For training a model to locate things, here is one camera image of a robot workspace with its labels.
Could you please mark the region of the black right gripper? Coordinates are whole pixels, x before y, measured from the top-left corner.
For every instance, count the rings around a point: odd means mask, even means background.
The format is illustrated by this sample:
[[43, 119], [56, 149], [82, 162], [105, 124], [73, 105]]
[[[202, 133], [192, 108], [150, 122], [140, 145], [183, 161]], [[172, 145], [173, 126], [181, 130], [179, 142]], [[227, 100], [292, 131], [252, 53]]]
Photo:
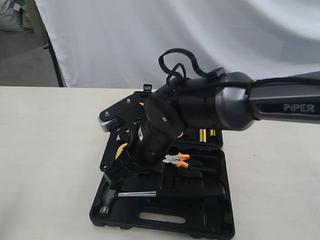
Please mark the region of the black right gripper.
[[120, 155], [107, 168], [107, 182], [109, 188], [115, 190], [117, 185], [126, 177], [136, 173], [141, 169], [141, 165], [134, 158], [134, 145], [138, 142], [138, 127], [134, 127], [130, 132], [130, 140], [123, 148]]

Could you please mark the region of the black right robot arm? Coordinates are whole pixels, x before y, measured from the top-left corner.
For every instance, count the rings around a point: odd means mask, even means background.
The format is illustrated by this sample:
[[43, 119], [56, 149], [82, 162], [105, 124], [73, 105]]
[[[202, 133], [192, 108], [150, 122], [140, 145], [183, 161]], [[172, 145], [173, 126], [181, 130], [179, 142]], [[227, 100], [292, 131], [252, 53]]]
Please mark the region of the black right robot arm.
[[130, 129], [130, 141], [106, 168], [111, 186], [161, 162], [187, 129], [244, 131], [255, 121], [318, 124], [320, 81], [305, 76], [253, 80], [242, 72], [178, 80], [173, 78], [144, 101], [132, 94], [102, 111], [101, 127]]

